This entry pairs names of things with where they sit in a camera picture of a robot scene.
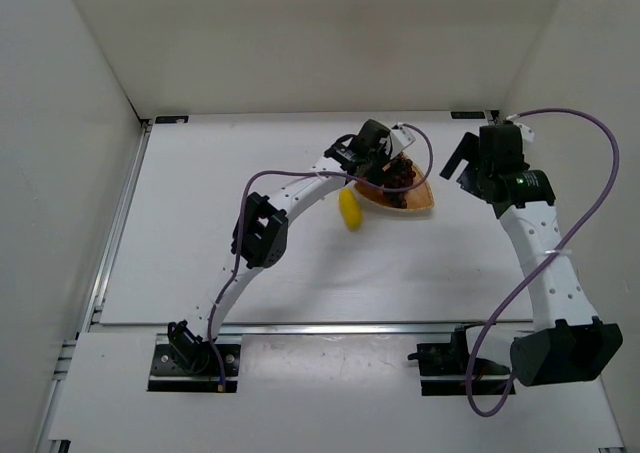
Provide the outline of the yellow fake lemon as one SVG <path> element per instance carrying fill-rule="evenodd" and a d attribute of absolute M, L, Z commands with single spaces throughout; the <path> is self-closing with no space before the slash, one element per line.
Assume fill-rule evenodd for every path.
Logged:
<path fill-rule="evenodd" d="M 346 227 L 350 231 L 358 230 L 363 222 L 363 212 L 353 191 L 344 188 L 339 193 L 339 209 Z"/>

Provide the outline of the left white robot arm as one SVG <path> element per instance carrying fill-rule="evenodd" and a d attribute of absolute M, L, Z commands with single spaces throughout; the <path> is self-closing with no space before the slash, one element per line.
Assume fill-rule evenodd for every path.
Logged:
<path fill-rule="evenodd" d="M 401 152 L 399 132 L 368 120 L 358 134 L 336 140 L 306 171 L 266 170 L 250 178 L 220 276 L 191 315 L 167 327 L 171 357 L 186 374 L 222 361 L 215 341 L 224 319 L 248 284 L 282 258 L 294 220 L 346 183 L 377 178 Z"/>

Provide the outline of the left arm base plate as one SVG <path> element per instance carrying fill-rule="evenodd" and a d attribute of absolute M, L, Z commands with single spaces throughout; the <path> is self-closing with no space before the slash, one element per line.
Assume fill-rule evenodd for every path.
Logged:
<path fill-rule="evenodd" d="M 236 393 L 241 362 L 241 342 L 217 345 L 224 366 L 224 386 L 220 387 L 220 364 L 206 346 L 190 365 L 180 359 L 166 336 L 157 336 L 149 368 L 147 390 L 163 393 Z"/>

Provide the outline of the dark red fake grapes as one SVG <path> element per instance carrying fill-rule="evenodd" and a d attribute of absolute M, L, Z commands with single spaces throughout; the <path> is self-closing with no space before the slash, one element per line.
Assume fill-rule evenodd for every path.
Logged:
<path fill-rule="evenodd" d="M 399 154 L 384 170 L 383 184 L 385 189 L 402 189 L 413 185 L 415 172 L 413 162 L 404 154 Z M 384 192 L 383 196 L 390 206 L 399 209 L 407 208 L 405 192 Z"/>

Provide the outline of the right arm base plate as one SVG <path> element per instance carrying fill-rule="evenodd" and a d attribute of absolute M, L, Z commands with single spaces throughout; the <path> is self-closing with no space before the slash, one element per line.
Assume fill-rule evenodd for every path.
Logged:
<path fill-rule="evenodd" d="M 458 359 L 451 343 L 419 343 L 407 360 L 418 366 L 423 397 L 466 395 L 466 361 Z M 509 374 L 509 369 L 504 366 L 478 359 L 472 375 L 473 395 L 500 395 Z"/>

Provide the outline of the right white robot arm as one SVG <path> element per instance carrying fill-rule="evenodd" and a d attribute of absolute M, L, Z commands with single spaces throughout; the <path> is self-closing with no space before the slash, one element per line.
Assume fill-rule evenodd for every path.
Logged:
<path fill-rule="evenodd" d="M 619 326 L 603 322 L 582 288 L 563 244 L 556 197 L 547 175 L 524 158 L 515 124 L 467 132 L 440 175 L 458 165 L 462 190 L 485 201 L 509 236 L 533 316 L 530 333 L 500 330 L 492 315 L 484 326 L 466 327 L 468 368 L 478 359 L 508 368 L 524 386 L 595 380 L 623 343 Z"/>

